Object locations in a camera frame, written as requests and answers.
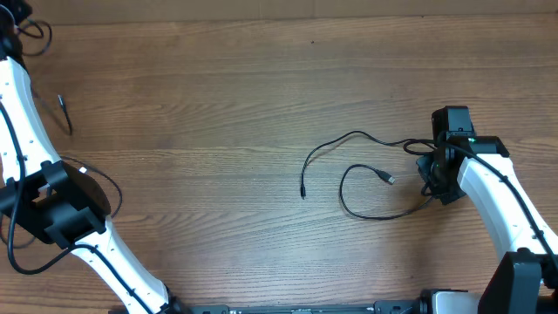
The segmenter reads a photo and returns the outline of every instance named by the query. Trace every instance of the usb connector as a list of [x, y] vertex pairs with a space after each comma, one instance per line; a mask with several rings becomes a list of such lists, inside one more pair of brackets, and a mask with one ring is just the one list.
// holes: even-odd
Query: usb connector
[[378, 175], [378, 177], [382, 180], [384, 180], [387, 183], [393, 184], [395, 183], [395, 178], [393, 176], [391, 176], [391, 174], [386, 173], [385, 171], [382, 170], [376, 170], [375, 171], [376, 174]]

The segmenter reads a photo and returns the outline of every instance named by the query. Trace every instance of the wood grain surface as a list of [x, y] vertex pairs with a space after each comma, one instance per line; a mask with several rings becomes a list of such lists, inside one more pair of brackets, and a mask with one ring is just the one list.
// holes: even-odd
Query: wood grain surface
[[[503, 139], [523, 187], [558, 230], [556, 15], [54, 31], [51, 50], [26, 60], [50, 108], [37, 103], [51, 141], [119, 183], [121, 236], [188, 304], [355, 304], [415, 298], [423, 288], [483, 291], [498, 261], [468, 198], [390, 222], [341, 209], [339, 180], [353, 163], [397, 179], [390, 187], [355, 170], [346, 182], [354, 210], [389, 214], [423, 201], [415, 157], [400, 148], [356, 137], [324, 149], [308, 168], [308, 198], [299, 195], [312, 148], [353, 129], [381, 140], [431, 138], [430, 115], [443, 106], [469, 106], [479, 134]], [[59, 93], [72, 137], [56, 123], [64, 121]], [[36, 242], [17, 258], [30, 268], [57, 252]], [[2, 250], [0, 278], [2, 313], [120, 306], [72, 256], [22, 276]]]
[[28, 0], [52, 24], [555, 13], [556, 0]]

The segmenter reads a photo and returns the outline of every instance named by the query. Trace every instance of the cable plug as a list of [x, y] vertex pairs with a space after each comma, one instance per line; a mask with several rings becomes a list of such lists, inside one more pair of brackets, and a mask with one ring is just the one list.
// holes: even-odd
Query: cable plug
[[300, 197], [303, 199], [306, 197], [306, 188], [304, 187], [304, 184], [300, 185]]
[[376, 170], [376, 174], [378, 175], [378, 177], [382, 180], [384, 180], [385, 182], [393, 185], [393, 183], [395, 183], [395, 178], [393, 176], [391, 176], [391, 174], [386, 173], [385, 171], [382, 170]]

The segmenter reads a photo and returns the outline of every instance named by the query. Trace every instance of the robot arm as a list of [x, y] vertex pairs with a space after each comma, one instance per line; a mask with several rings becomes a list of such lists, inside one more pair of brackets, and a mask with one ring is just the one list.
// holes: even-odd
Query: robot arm
[[[539, 215], [521, 187], [515, 176], [512, 161], [500, 154], [479, 154], [478, 156], [497, 168], [514, 184], [537, 225], [544, 232], [550, 248], [554, 252], [558, 251], [558, 237]], [[465, 158], [459, 168], [457, 181], [479, 211], [492, 238], [499, 260], [507, 252], [517, 252], [519, 248], [527, 248], [535, 254], [546, 254], [514, 195], [492, 171], [474, 159]]]
[[[21, 43], [14, 34], [15, 24], [24, 18], [14, 15], [18, 12], [30, 14], [31, 8], [22, 1], [0, 1], [0, 101], [25, 160], [27, 199], [18, 209], [17, 223], [42, 242], [71, 249], [105, 280], [128, 313], [182, 313], [180, 302], [169, 296], [165, 284], [141, 265], [119, 237], [99, 184], [62, 162], [52, 146], [33, 104]], [[0, 154], [6, 183], [0, 190], [0, 215], [11, 215], [21, 178], [5, 119], [0, 119]], [[34, 201], [46, 184], [57, 193]]]
[[[31, 96], [31, 81], [27, 71], [15, 59], [0, 60], [0, 95], [4, 108], [12, 121], [25, 157], [25, 173], [32, 175], [41, 170], [41, 163], [60, 160], [49, 141], [43, 123]], [[4, 183], [13, 178], [19, 181], [19, 161], [11, 143], [10, 132], [4, 120], [0, 121], [0, 147]]]

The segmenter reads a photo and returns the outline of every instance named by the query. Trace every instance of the black wire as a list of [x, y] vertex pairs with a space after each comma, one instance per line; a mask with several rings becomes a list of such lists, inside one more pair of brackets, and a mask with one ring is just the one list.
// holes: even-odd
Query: black wire
[[430, 188], [430, 182], [425, 183], [425, 185], [420, 189], [420, 194], [423, 196], [434, 196], [432, 193], [427, 193], [426, 190]]
[[111, 218], [116, 217], [116, 215], [120, 211], [120, 207], [122, 207], [122, 190], [120, 189], [119, 185], [110, 176], [106, 175], [104, 172], [98, 170], [97, 168], [95, 168], [91, 165], [88, 165], [88, 164], [84, 163], [81, 160], [77, 160], [73, 157], [68, 157], [68, 156], [63, 156], [63, 155], [60, 155], [60, 158], [63, 159], [63, 160], [71, 160], [73, 162], [76, 162], [76, 163], [80, 164], [81, 166], [87, 168], [87, 170], [91, 170], [92, 172], [94, 172], [96, 174], [100, 174], [101, 176], [103, 176], [105, 179], [109, 180], [109, 182], [111, 182], [113, 184], [113, 186], [119, 192], [119, 205], [116, 207], [116, 209], [114, 210], [114, 212], [111, 215]]
[[[26, 56], [26, 57], [38, 57], [38, 56], [42, 56], [44, 55], [49, 48], [51, 47], [51, 43], [52, 43], [52, 27], [50, 24], [46, 23], [45, 21], [33, 21], [31, 19], [27, 19], [28, 24], [24, 25], [23, 27], [19, 27], [19, 33], [18, 35], [24, 34], [25, 36], [29, 36], [30, 38], [35, 38], [35, 39], [43, 39], [44, 38], [44, 31], [43, 28], [40, 25], [43, 25], [47, 28], [47, 30], [49, 31], [49, 37], [48, 40], [46, 41], [46, 44], [44, 44], [43, 49], [41, 49], [40, 51], [37, 52], [33, 52], [33, 53], [26, 53], [26, 52], [22, 52], [22, 55]], [[35, 27], [36, 29], [38, 29], [40, 35], [35, 35], [32, 33], [29, 33], [27, 31], [28, 28], [30, 28], [31, 26]]]
[[368, 215], [360, 215], [360, 214], [354, 213], [347, 207], [347, 204], [345, 203], [345, 199], [343, 198], [343, 183], [345, 182], [345, 177], [351, 171], [351, 169], [356, 168], [356, 167], [364, 167], [364, 168], [370, 169], [373, 172], [375, 172], [376, 174], [378, 174], [378, 170], [376, 168], [368, 166], [368, 165], [362, 165], [362, 164], [352, 165], [352, 166], [348, 167], [347, 170], [345, 170], [345, 173], [343, 174], [343, 178], [341, 178], [341, 183], [339, 184], [339, 199], [341, 200], [341, 203], [343, 204], [343, 207], [345, 208], [347, 213], [349, 213], [350, 215], [355, 216], [356, 218], [365, 219], [365, 220], [375, 220], [375, 221], [387, 221], [387, 220], [397, 219], [397, 218], [400, 218], [400, 217], [403, 217], [403, 216], [406, 216], [406, 215], [410, 215], [410, 214], [412, 214], [412, 213], [414, 213], [414, 212], [416, 212], [420, 209], [426, 208], [428, 206], [428, 204], [430, 204], [430, 202], [435, 199], [434, 196], [431, 196], [422, 205], [420, 205], [416, 208], [413, 208], [413, 209], [406, 210], [405, 212], [400, 213], [400, 214], [396, 214], [396, 215], [368, 216]]
[[[36, 34], [33, 34], [33, 33], [29, 33], [28, 31], [26, 31], [26, 30], [27, 30], [28, 28], [30, 28], [31, 26], [32, 26], [32, 27], [35, 27], [35, 28], [37, 29], [37, 31], [39, 32], [39, 35], [36, 35]], [[31, 20], [31, 19], [28, 19], [28, 20], [27, 20], [27, 25], [24, 25], [23, 27], [17, 27], [17, 31], [18, 31], [18, 34], [17, 34], [17, 35], [19, 35], [19, 34], [24, 34], [25, 36], [28, 36], [28, 37], [30, 37], [30, 38], [35, 38], [35, 39], [43, 39], [43, 38], [44, 38], [44, 31], [43, 31], [43, 29], [41, 28], [41, 26], [39, 26], [39, 25], [37, 24], [37, 22], [35, 22], [35, 21]]]
[[469, 152], [469, 151], [467, 151], [467, 150], [465, 150], [461, 147], [457, 147], [453, 144], [449, 144], [449, 143], [445, 143], [445, 142], [440, 142], [439, 145], [442, 146], [442, 147], [451, 148], [451, 149], [453, 149], [457, 152], [460, 152], [460, 153], [464, 154], [465, 156], [467, 156], [469, 158], [475, 159], [481, 165], [483, 165], [488, 170], [490, 170], [494, 174], [496, 174], [496, 176], [502, 182], [504, 182], [504, 184], [506, 184], [506, 186], [509, 188], [509, 190], [514, 195], [517, 202], [520, 204], [520, 207], [521, 207], [521, 210], [523, 211], [523, 214], [527, 218], [527, 221], [529, 222], [529, 225], [531, 225], [531, 229], [533, 229], [533, 231], [534, 231], [534, 235], [537, 237], [537, 239], [539, 239], [539, 242], [541, 243], [541, 246], [544, 248], [545, 252], [547, 252], [548, 257], [550, 258], [550, 261], [551, 261], [552, 265], [554, 266], [555, 270], [558, 271], [558, 260], [556, 259], [555, 254], [553, 253], [552, 249], [550, 248], [550, 245], [548, 245], [547, 239], [545, 239], [545, 237], [544, 237], [544, 233], [541, 231], [541, 229], [539, 229], [539, 226], [537, 225], [536, 221], [534, 220], [533, 215], [531, 214], [531, 211], [529, 210], [529, 207], [527, 206], [525, 201], [523, 201], [523, 197], [521, 196], [520, 192], [517, 190], [517, 188], [515, 188], [514, 184], [512, 184], [512, 182], [509, 181], [507, 176], [502, 174], [500, 171], [498, 171], [498, 169], [496, 169], [495, 167], [490, 165], [488, 162], [481, 159], [479, 156], [477, 156], [477, 154], [471, 153], [471, 152]]
[[348, 132], [347, 134], [341, 136], [341, 137], [338, 138], [338, 139], [329, 141], [329, 142], [327, 142], [327, 143], [323, 143], [322, 145], [320, 145], [320, 146], [314, 148], [314, 150], [312, 150], [312, 151], [310, 152], [310, 154], [308, 154], [308, 157], [306, 157], [306, 161], [304, 162], [304, 165], [303, 165], [303, 171], [302, 171], [301, 174], [300, 174], [300, 182], [301, 182], [301, 183], [300, 183], [300, 196], [301, 196], [303, 199], [306, 197], [306, 187], [304, 186], [304, 172], [306, 171], [306, 167], [307, 167], [308, 164], [310, 163], [310, 157], [312, 157], [312, 154], [315, 153], [318, 149], [320, 149], [320, 148], [322, 148], [322, 147], [325, 147], [325, 146], [328, 146], [328, 145], [331, 145], [331, 144], [333, 144], [333, 143], [339, 142], [340, 140], [343, 140], [343, 139], [345, 139], [346, 137], [348, 137], [348, 136], [350, 136], [350, 135], [352, 135], [352, 134], [362, 134], [362, 135], [364, 135], [365, 137], [367, 137], [369, 140], [372, 140], [372, 141], [374, 141], [374, 142], [376, 142], [376, 143], [378, 143], [378, 144], [385, 145], [385, 146], [390, 146], [390, 147], [393, 147], [393, 146], [396, 146], [396, 145], [399, 145], [399, 144], [404, 144], [404, 145], [403, 145], [403, 149], [404, 149], [407, 153], [409, 153], [409, 154], [426, 155], [426, 154], [431, 154], [431, 153], [432, 153], [432, 152], [416, 152], [416, 151], [412, 151], [411, 149], [409, 149], [409, 146], [410, 146], [410, 145], [413, 145], [413, 144], [423, 144], [423, 145], [425, 145], [425, 146], [431, 148], [432, 150], [436, 149], [436, 147], [433, 146], [433, 144], [434, 144], [434, 141], [433, 141], [433, 140], [404, 139], [404, 140], [398, 140], [398, 141], [394, 141], [394, 142], [384, 142], [384, 141], [382, 141], [382, 140], [378, 140], [377, 138], [371, 136], [370, 134], [368, 134], [368, 133], [366, 133], [366, 132], [364, 132], [364, 131], [358, 131], [358, 130], [356, 130], [356, 131]]
[[68, 115], [68, 110], [66, 109], [66, 103], [61, 95], [58, 95], [58, 102], [60, 103], [60, 107], [62, 107], [62, 112], [64, 113], [64, 116], [66, 117], [66, 122], [68, 123], [68, 131], [69, 131], [68, 134], [72, 136], [73, 125], [71, 124], [70, 115]]
[[[11, 266], [20, 274], [24, 275], [36, 275], [40, 274], [43, 271], [49, 269], [52, 265], [60, 261], [62, 258], [70, 254], [75, 249], [89, 249], [93, 254], [97, 255], [99, 259], [105, 264], [105, 266], [111, 271], [112, 275], [119, 281], [119, 283], [124, 287], [124, 289], [128, 292], [128, 294], [135, 298], [136, 301], [144, 308], [147, 313], [153, 314], [153, 312], [149, 309], [143, 300], [139, 296], [135, 294], [134, 289], [130, 288], [130, 286], [122, 279], [119, 273], [114, 269], [114, 267], [110, 264], [110, 262], [97, 250], [97, 248], [87, 245], [87, 244], [74, 244], [70, 248], [65, 249], [62, 253], [55, 256], [45, 265], [34, 269], [34, 270], [26, 270], [19, 266], [16, 261], [16, 257], [14, 256], [14, 230], [16, 227], [16, 220], [17, 220], [17, 211], [19, 210], [19, 202], [22, 200], [22, 195], [24, 191], [24, 184], [25, 184], [25, 159], [24, 154], [22, 153], [21, 147], [19, 146], [19, 142], [17, 140], [16, 131], [14, 130], [14, 126], [11, 124], [10, 117], [6, 112], [6, 109], [3, 106], [2, 101], [0, 101], [0, 111], [2, 112], [3, 118], [6, 121], [6, 126], [8, 127], [8, 131], [10, 132], [11, 141], [13, 142], [14, 148], [16, 150], [17, 159], [19, 161], [19, 183], [17, 184], [17, 196], [16, 200], [14, 201], [14, 207], [11, 211], [11, 221], [10, 221], [10, 228], [8, 230], [8, 259], [10, 260]], [[74, 160], [78, 163], [82, 163], [79, 160], [75, 160], [73, 158], [67, 158], [69, 160]]]

